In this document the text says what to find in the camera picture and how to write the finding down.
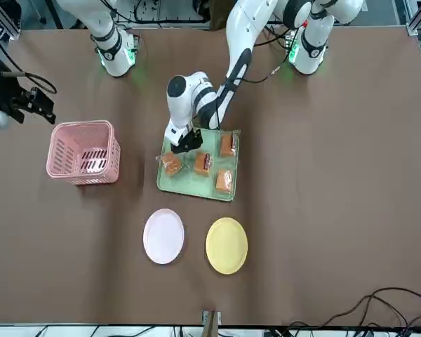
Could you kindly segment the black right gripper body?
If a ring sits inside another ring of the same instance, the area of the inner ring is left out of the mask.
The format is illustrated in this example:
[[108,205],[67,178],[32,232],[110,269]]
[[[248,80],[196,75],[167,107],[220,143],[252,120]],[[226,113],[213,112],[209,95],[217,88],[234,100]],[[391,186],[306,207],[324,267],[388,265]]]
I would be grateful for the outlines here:
[[18,78],[24,72],[0,71],[0,110],[27,110],[27,91],[19,84]]

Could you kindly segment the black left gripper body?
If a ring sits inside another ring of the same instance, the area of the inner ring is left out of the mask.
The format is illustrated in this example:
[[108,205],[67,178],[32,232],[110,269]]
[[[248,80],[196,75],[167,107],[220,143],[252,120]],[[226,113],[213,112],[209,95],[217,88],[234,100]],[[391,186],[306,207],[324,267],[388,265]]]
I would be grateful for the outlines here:
[[181,136],[178,145],[171,145],[174,154],[197,150],[203,144],[200,128],[193,128],[186,136]]

